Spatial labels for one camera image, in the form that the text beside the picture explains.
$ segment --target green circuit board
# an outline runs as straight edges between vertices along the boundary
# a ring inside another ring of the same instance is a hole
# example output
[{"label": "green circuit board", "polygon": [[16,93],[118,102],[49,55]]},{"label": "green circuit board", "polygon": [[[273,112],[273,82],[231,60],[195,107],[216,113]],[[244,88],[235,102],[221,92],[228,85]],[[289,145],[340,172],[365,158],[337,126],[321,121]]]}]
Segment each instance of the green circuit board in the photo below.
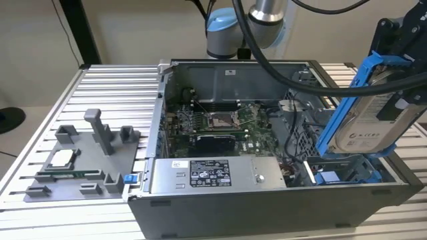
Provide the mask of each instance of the green circuit board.
[{"label": "green circuit board", "polygon": [[281,157],[272,125],[260,104],[241,104],[232,112],[185,111],[185,116],[179,112],[176,116],[180,125],[187,127],[181,127],[175,131],[176,134],[169,136],[172,146],[169,152],[173,158],[197,157],[192,155],[192,139],[203,135],[235,136],[233,151],[223,153],[227,157],[244,155]]}]

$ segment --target black wire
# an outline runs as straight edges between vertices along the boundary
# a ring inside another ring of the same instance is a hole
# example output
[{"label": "black wire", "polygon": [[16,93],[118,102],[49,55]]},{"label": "black wire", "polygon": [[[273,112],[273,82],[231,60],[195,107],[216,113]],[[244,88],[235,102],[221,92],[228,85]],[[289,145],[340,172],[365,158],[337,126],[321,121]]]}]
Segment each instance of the black wire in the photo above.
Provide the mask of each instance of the black wire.
[{"label": "black wire", "polygon": [[13,157],[13,158],[17,158],[17,157],[18,157],[18,156],[16,156],[16,155],[13,155],[13,154],[10,154],[10,153],[8,153],[8,152],[4,152],[4,151],[0,151],[0,154],[9,155],[9,156]]},{"label": "black wire", "polygon": [[204,20],[207,20],[207,12],[205,12],[205,9],[203,8],[203,5],[201,5],[201,3],[200,3],[200,0],[189,0],[192,3],[193,3],[193,5],[197,7],[197,9],[199,9],[199,12],[200,12],[200,14],[201,14],[201,16],[203,16],[203,19]]},{"label": "black wire", "polygon": [[69,45],[69,49],[70,49],[70,52],[72,52],[72,55],[73,55],[73,59],[77,62],[77,67],[80,67],[78,59],[77,59],[77,56],[76,56],[76,53],[74,53],[74,50],[73,50],[73,46],[72,46],[72,41],[70,41],[68,32],[66,32],[64,24],[62,24],[62,20],[61,20],[61,17],[60,17],[58,10],[56,8],[56,4],[54,4],[53,0],[50,0],[50,2],[52,2],[52,5],[53,5],[53,8],[54,8],[54,12],[56,12],[56,16],[57,16],[57,19],[58,19],[58,23],[60,23],[61,29],[64,30],[64,33],[66,35],[68,45]]},{"label": "black wire", "polygon": [[185,101],[185,99],[184,99],[184,92],[185,92],[185,90],[189,90],[188,91],[188,93],[189,93],[189,98],[192,98],[192,93],[191,93],[191,90],[192,90],[193,88],[192,87],[183,87],[181,88],[181,90],[180,90],[180,101],[183,102],[183,103],[189,103],[189,101],[191,101],[191,99],[188,99],[188,101]]},{"label": "black wire", "polygon": [[295,89],[297,92],[328,97],[363,97],[375,96],[387,93],[393,93],[401,90],[407,90],[419,87],[427,82],[427,72],[412,75],[401,80],[396,80],[384,84],[361,86],[361,87],[344,87],[344,88],[328,88],[320,86],[304,85],[296,81],[292,81],[284,77],[269,64],[265,56],[256,44],[256,40],[252,35],[251,27],[247,21],[245,12],[241,5],[241,0],[232,0],[233,10],[237,18],[237,22],[241,28],[245,43],[252,50],[252,55],[259,62],[261,68],[267,71],[271,77],[288,88]]},{"label": "black wire", "polygon": [[304,122],[305,125],[309,125],[309,126],[315,126],[315,127],[321,127],[324,128],[327,125],[324,124],[319,124],[319,123],[313,123],[313,122]]},{"label": "black wire", "polygon": [[209,0],[207,4],[207,10],[205,10],[205,19],[204,19],[204,35],[208,36],[208,21],[212,13],[212,8],[215,5],[216,0]]},{"label": "black wire", "polygon": [[365,4],[368,1],[371,0],[360,0],[357,1],[353,5],[349,5],[348,7],[344,7],[343,9],[336,9],[336,10],[324,10],[324,9],[319,9],[313,6],[307,5],[305,3],[303,3],[300,0],[292,0],[292,2],[300,6],[303,9],[317,13],[317,14],[325,14],[325,15],[336,15],[336,14],[343,14],[347,13],[348,11],[353,10],[355,8],[360,7],[363,4]]},{"label": "black wire", "polygon": [[291,141],[292,135],[295,133],[295,127],[296,127],[296,121],[297,121],[297,112],[296,112],[295,100],[292,101],[292,105],[293,105],[292,125],[291,125],[291,128],[288,130],[287,139],[284,141],[284,153],[285,153],[287,157],[291,158],[292,162],[297,162],[297,163],[301,164],[303,162],[288,151],[289,141]]}]

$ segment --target white wall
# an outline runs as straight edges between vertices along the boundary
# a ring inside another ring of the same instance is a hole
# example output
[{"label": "white wall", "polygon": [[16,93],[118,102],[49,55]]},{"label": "white wall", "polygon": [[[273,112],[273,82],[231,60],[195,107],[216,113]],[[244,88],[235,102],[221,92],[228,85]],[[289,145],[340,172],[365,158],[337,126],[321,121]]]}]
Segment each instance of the white wall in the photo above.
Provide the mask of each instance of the white wall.
[{"label": "white wall", "polygon": [[[304,0],[303,2],[316,8],[333,10],[357,1]],[[371,0],[359,8],[339,15],[317,14],[297,6],[284,58],[313,59],[321,63],[349,62],[357,66],[368,54],[379,20],[403,17],[416,3],[417,0]]]},{"label": "white wall", "polygon": [[[243,0],[245,9],[253,2]],[[304,2],[336,9],[355,0]],[[372,0],[339,16],[296,9],[284,58],[357,64],[377,19],[403,15],[413,2]],[[205,57],[204,21],[189,1],[82,0],[82,5],[105,64],[156,64],[160,59]],[[215,7],[228,6],[229,0],[219,0]],[[52,105],[76,65],[50,0],[0,0],[0,107]]]},{"label": "white wall", "polygon": [[77,64],[49,0],[0,1],[0,107],[52,105]]},{"label": "white wall", "polygon": [[[245,0],[245,8],[253,2]],[[189,1],[84,0],[82,5],[102,63],[205,58],[204,20]],[[216,2],[215,8],[223,7],[229,0]],[[52,105],[76,71],[50,0],[0,0],[0,108]]]}]

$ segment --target aluminum extrusion table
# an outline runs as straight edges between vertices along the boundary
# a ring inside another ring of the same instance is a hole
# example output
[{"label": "aluminum extrusion table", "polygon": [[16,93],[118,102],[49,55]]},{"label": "aluminum extrusion table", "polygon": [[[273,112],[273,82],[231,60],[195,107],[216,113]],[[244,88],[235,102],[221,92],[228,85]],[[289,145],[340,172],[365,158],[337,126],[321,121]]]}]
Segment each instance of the aluminum extrusion table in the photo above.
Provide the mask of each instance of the aluminum extrusion table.
[{"label": "aluminum extrusion table", "polygon": [[[321,64],[340,87],[348,86],[356,68]],[[41,169],[60,125],[89,131],[88,108],[102,111],[112,130],[132,125],[141,132],[133,172],[144,169],[147,137],[157,96],[156,65],[93,65],[74,75],[9,171],[0,181],[0,239],[132,240],[144,239],[122,199],[24,202],[24,191]],[[417,123],[396,142],[396,154],[427,186],[427,131]],[[356,228],[325,229],[221,239],[427,239],[427,187],[400,206],[384,207]]]}]

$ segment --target gray component holder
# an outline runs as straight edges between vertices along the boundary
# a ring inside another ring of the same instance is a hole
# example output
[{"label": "gray component holder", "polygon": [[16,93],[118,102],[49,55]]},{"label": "gray component holder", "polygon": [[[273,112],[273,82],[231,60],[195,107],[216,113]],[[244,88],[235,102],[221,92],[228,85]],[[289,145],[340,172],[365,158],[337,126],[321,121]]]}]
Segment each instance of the gray component holder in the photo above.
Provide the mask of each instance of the gray component holder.
[{"label": "gray component holder", "polygon": [[32,198],[48,197],[50,189],[46,186],[29,186],[25,190],[25,194]]},{"label": "gray component holder", "polygon": [[72,136],[76,135],[78,135],[78,133],[73,125],[61,125],[54,133],[54,137],[60,144],[72,144]]},{"label": "gray component holder", "polygon": [[[112,141],[108,143],[113,148],[113,154],[105,155],[101,144],[96,143],[93,139],[92,132],[74,134],[69,130],[72,129],[69,126],[65,126],[65,128],[61,126],[60,129],[62,129],[60,133],[69,133],[72,143],[56,143],[42,165],[42,170],[36,173],[36,181],[30,185],[32,188],[38,188],[40,184],[45,185],[49,193],[41,195],[41,193],[36,192],[34,195],[37,196],[34,196],[33,191],[29,191],[24,201],[49,202],[121,198],[124,189],[122,176],[132,172],[140,132],[133,130],[130,126],[124,126],[120,131],[110,131]],[[78,149],[80,155],[74,157],[73,168],[70,170],[64,169],[64,173],[61,173],[61,171],[53,170],[49,165],[54,152],[66,149]],[[81,184],[97,184],[100,193],[81,194]]]},{"label": "gray component holder", "polygon": [[88,195],[88,194],[100,195],[102,193],[102,190],[97,183],[81,183],[78,191],[82,195]]},{"label": "gray component holder", "polygon": [[97,170],[96,173],[86,173],[84,174],[86,180],[102,180],[105,178],[105,174],[102,170]]},{"label": "gray component holder", "polygon": [[112,176],[109,174],[106,174],[105,179],[104,179],[104,186],[106,188],[108,193],[110,193],[110,194],[121,193],[122,188],[125,186],[125,184],[122,182],[121,174],[120,173],[117,174],[114,181],[112,179]]},{"label": "gray component holder", "polygon": [[112,140],[112,131],[109,127],[104,127],[101,122],[101,110],[88,109],[84,113],[84,120],[90,123],[93,129],[93,139],[98,143],[100,148],[105,155],[110,155],[114,152],[114,149],[110,144]]}]

